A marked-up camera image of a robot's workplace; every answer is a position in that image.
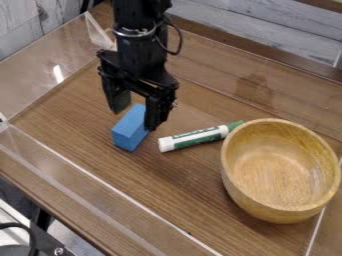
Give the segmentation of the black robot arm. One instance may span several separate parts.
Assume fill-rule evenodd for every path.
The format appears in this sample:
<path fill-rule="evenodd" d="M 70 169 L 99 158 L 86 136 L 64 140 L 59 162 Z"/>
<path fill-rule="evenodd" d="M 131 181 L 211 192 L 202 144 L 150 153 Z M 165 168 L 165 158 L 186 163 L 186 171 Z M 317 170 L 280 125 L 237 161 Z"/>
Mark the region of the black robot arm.
<path fill-rule="evenodd" d="M 166 69 L 167 55 L 178 55 L 183 34 L 166 14 L 171 0 L 113 0 L 117 50 L 99 50 L 98 67 L 111 111 L 131 104 L 131 94 L 146 99 L 145 128 L 167 121 L 179 82 Z"/>

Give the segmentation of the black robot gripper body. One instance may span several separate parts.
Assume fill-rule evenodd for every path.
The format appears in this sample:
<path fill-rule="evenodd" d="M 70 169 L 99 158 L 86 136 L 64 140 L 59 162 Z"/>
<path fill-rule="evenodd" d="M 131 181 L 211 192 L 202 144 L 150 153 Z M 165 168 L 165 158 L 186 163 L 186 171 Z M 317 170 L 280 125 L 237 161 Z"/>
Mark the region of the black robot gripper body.
<path fill-rule="evenodd" d="M 101 50 L 99 75 L 127 79 L 127 88 L 146 98 L 150 94 L 175 94 L 178 81 L 166 69 L 167 55 L 179 50 L 169 49 L 169 30 L 138 31 L 115 29 L 117 49 Z"/>

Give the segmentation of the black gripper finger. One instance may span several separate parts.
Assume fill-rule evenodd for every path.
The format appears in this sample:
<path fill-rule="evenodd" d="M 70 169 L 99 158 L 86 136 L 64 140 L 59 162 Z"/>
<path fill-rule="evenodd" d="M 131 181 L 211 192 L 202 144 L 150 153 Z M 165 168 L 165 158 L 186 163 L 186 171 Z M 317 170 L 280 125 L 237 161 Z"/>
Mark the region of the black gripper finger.
<path fill-rule="evenodd" d="M 171 110 L 174 109 L 175 94 L 166 95 L 150 94 L 146 96 L 145 127 L 154 131 L 159 125 L 167 121 Z"/>
<path fill-rule="evenodd" d="M 127 79 L 103 74 L 102 85 L 109 107 L 115 114 L 119 114 L 131 104 Z"/>

